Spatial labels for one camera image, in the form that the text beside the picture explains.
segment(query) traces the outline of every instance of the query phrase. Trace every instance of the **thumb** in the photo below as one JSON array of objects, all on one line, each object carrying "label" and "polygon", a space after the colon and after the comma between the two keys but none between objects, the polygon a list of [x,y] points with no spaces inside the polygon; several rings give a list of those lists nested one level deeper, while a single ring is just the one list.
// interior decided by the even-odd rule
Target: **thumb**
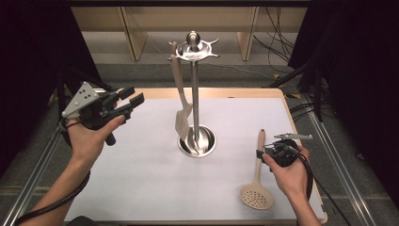
[{"label": "thumb", "polygon": [[264,162],[266,162],[266,165],[269,166],[271,170],[273,171],[279,170],[280,168],[279,164],[277,164],[276,161],[272,157],[270,157],[269,154],[264,153],[262,157],[264,159]]},{"label": "thumb", "polygon": [[101,134],[102,137],[108,137],[112,133],[112,131],[116,130],[124,121],[124,115],[119,115],[109,121],[103,128],[98,130],[98,133]]}]

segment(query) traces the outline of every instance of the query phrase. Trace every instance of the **black backdrop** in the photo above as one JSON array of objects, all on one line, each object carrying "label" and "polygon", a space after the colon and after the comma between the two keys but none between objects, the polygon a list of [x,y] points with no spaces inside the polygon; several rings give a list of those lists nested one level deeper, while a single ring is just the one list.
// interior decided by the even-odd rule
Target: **black backdrop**
[{"label": "black backdrop", "polygon": [[57,78],[73,66],[100,79],[70,8],[46,8],[24,0],[0,1],[0,177],[24,148]]},{"label": "black backdrop", "polygon": [[[349,2],[350,17],[328,44],[321,67],[340,119],[399,208],[399,2]],[[307,11],[291,66],[307,62],[326,19],[338,10]]]}]

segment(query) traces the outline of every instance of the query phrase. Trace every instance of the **table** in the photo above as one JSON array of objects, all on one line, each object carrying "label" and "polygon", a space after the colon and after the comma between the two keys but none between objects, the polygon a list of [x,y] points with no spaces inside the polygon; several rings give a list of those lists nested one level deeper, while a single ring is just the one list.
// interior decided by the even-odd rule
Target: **table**
[{"label": "table", "polygon": [[[294,223],[295,214],[263,165],[261,182],[274,197],[267,210],[243,204],[239,188],[252,181],[259,130],[266,143],[274,135],[295,133],[279,89],[200,89],[199,122],[215,131],[208,156],[180,152],[174,120],[181,103],[176,89],[137,89],[146,102],[104,147],[85,190],[66,220],[84,215],[99,222],[124,224],[271,224]],[[190,89],[185,89],[190,98]],[[317,187],[310,200],[326,221]]]}]

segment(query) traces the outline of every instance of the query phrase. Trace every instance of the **spatula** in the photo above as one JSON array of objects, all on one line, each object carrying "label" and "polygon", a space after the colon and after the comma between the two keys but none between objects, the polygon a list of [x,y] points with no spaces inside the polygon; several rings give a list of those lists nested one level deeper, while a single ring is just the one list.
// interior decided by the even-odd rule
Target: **spatula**
[{"label": "spatula", "polygon": [[[177,43],[173,42],[172,53],[173,53],[173,49],[176,50],[176,45],[177,45]],[[185,140],[187,138],[187,135],[188,135],[188,132],[190,129],[189,124],[188,124],[188,116],[191,114],[193,105],[189,104],[187,102],[187,100],[185,99],[183,75],[181,72],[180,59],[177,58],[173,54],[170,56],[170,58],[172,61],[171,66],[172,66],[173,77],[174,77],[174,80],[176,83],[177,90],[179,91],[180,100],[182,101],[182,105],[183,105],[183,109],[176,113],[175,129],[176,129],[176,132],[178,133],[180,139]]]}]

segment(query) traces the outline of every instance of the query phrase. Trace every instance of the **aluminum rail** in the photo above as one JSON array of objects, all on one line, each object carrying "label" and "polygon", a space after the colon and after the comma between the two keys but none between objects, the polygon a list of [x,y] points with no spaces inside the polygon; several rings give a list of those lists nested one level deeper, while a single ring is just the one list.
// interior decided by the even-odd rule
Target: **aluminum rail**
[{"label": "aluminum rail", "polygon": [[47,166],[50,160],[52,159],[55,149],[58,146],[59,141],[61,139],[62,135],[60,133],[60,129],[57,126],[52,136],[50,137],[50,140],[47,143],[46,148],[41,154],[41,157],[38,163],[36,164],[36,167],[33,169],[27,182],[25,183],[20,195],[18,196],[17,200],[12,205],[12,207],[9,209],[8,215],[6,217],[5,222],[3,223],[3,226],[14,225],[15,220],[24,213],[27,205],[29,204],[33,196],[35,188],[38,185],[43,173],[47,169]]},{"label": "aluminum rail", "polygon": [[[302,100],[305,104],[311,103],[311,98],[308,94],[302,94]],[[349,201],[351,201],[353,208],[358,215],[361,225],[376,225],[366,201],[361,196],[357,186],[355,185],[355,182],[353,181],[351,175],[349,174],[349,171],[343,163],[340,154],[337,152],[337,149],[335,148],[326,130],[326,127],[322,122],[317,119],[313,112],[310,113],[310,117],[311,122],[316,129],[316,132],[320,137],[323,146],[325,147],[329,160],[331,161],[332,166],[336,170],[338,177],[343,184],[343,189],[345,190]]]}]

